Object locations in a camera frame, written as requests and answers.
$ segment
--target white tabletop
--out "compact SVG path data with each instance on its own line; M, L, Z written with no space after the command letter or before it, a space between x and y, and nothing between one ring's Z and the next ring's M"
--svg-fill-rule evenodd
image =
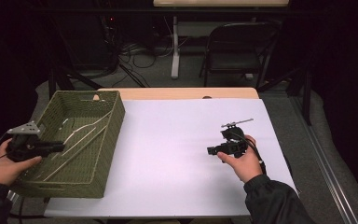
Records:
M289 0L154 0L155 7L286 7Z
M249 215L243 184L207 147L232 121L257 140L271 179L295 185L259 99L124 101L126 115L101 199L51 199L47 217Z

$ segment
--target person's left hand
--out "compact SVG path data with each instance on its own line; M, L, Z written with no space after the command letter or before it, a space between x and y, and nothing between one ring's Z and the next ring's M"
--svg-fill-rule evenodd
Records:
M22 171L38 164L42 161L42 157L34 157L27 161L14 162L8 157L4 156L6 154L6 148L8 142L11 139L7 139L0 146L0 184L10 186L16 178L21 174Z

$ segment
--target hand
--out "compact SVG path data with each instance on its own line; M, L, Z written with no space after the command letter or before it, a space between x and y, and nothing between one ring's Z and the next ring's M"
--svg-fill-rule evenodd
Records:
M0 146L0 184L10 186L22 171L38 164L42 161L42 157L34 157L27 161L14 162L5 156L8 142L11 139L6 140Z
M245 135L245 138L252 141L255 145L255 140L252 136ZM258 158L251 147L248 147L246 153L239 158L230 157L224 152L218 152L217 157L230 165L243 183L248 182L257 175L263 174Z

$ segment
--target woven basket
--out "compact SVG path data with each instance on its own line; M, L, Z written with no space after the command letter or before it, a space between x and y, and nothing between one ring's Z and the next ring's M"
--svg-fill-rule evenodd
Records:
M118 91L57 91L37 126L43 141L63 141L19 176L24 197L102 198L125 115Z

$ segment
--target gray carpet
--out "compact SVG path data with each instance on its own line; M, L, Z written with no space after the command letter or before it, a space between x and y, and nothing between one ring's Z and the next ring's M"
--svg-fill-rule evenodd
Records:
M202 55L199 49L189 45L182 48L181 63L179 70L179 78L171 79L171 62L172 55L167 57L157 57L152 64L153 58L145 55L135 56L137 65L148 66L148 68L137 68L133 63L126 66L137 71L147 80L150 87L201 87L203 85L202 78L199 78L200 65ZM97 74L88 72L85 75L93 76ZM121 69L117 70L113 75L98 77L94 79L105 87L127 88L138 87L137 84L130 79ZM77 90L88 90L89 87L83 83L74 81ZM230 87L230 86L254 86L254 80L246 80L241 76L211 76L209 86ZM332 191L326 184L326 180L321 172L318 162L315 159L314 143L310 140L309 135L304 128L304 122L298 115L298 108L293 104L294 98L288 98L284 93L285 84L281 84L273 90L260 93L263 99L271 122L277 134L282 151L290 161L293 170L293 179L296 187L300 190L300 199L307 208L310 215L317 223L349 223L342 218ZM37 120L43 113L43 109L48 103L48 85L42 84L38 89L39 101L35 108L31 119ZM334 144L331 141L331 134L324 117L323 102L316 93L312 93L311 99L311 122L312 130L317 136L317 140L323 148L337 180L348 199L351 209L357 218L358 223L358 185L353 178L351 172L342 161ZM42 199L27 199L24 204L24 215L43 214L45 205ZM13 213L17 213L19 209L19 201L13 208ZM234 223L250 223L248 218L235 218ZM18 223L18 220L10 218L8 223ZM23 223L97 223L94 220L84 219L33 219L24 220Z

